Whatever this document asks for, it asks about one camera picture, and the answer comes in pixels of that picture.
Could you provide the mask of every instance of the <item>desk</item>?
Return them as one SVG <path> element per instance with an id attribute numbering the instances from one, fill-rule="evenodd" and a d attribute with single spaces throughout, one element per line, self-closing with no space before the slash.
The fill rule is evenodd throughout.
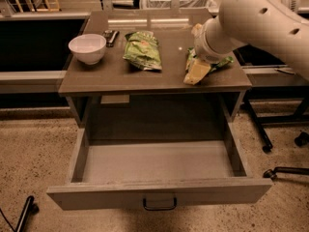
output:
<path id="1" fill-rule="evenodd" d="M 92 13 L 84 33 L 120 35 L 92 67 L 72 58 L 59 89 L 79 126 L 68 183 L 47 191 L 62 209 L 252 203 L 270 188 L 270 180 L 252 178 L 233 130 L 251 87 L 236 58 L 199 85 L 183 83 L 190 30 L 210 17 L 205 9 Z M 162 72 L 123 59 L 124 35 L 137 30 L 157 37 Z M 129 104 L 101 103 L 110 96 Z"/>

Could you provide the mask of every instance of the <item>black handle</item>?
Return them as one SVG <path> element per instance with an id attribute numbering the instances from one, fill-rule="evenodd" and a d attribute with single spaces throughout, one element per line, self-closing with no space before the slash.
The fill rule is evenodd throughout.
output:
<path id="1" fill-rule="evenodd" d="M 173 205 L 169 206 L 169 207 L 149 207 L 149 206 L 147 206 L 146 198 L 143 198 L 143 207 L 146 211 L 149 211 L 149 212 L 172 211 L 177 207 L 177 198 L 174 197 L 173 200 L 174 200 Z"/>

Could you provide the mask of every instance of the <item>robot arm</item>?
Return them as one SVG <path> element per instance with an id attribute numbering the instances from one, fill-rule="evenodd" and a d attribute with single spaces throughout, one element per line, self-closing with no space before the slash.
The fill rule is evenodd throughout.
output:
<path id="1" fill-rule="evenodd" d="M 196 54 L 210 63 L 251 44 L 281 59 L 309 80 L 309 22 L 299 0 L 223 0 L 216 18 L 194 33 Z"/>

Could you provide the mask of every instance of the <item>bowl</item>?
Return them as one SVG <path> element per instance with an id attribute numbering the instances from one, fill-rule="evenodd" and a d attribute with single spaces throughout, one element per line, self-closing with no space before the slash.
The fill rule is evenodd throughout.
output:
<path id="1" fill-rule="evenodd" d="M 94 65 L 104 56 L 106 38 L 97 34 L 77 36 L 69 42 L 69 49 L 79 61 Z"/>

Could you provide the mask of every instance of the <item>floor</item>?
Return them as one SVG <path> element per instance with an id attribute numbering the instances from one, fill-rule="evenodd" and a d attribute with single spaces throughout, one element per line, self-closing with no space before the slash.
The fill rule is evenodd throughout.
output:
<path id="1" fill-rule="evenodd" d="M 296 102 L 255 103 L 260 115 L 291 113 Z M 253 176 L 275 166 L 309 166 L 309 146 L 294 139 L 308 125 L 271 127 L 274 148 L 263 143 L 246 110 L 234 122 Z M 171 212 L 144 210 L 62 211 L 47 195 L 49 186 L 66 182 L 77 125 L 68 108 L 0 110 L 0 208 L 16 226 L 26 198 L 35 197 L 40 211 L 26 231 L 308 231 L 309 177 L 278 174 L 255 204 L 179 207 Z M 0 217 L 0 231 L 11 231 Z"/>

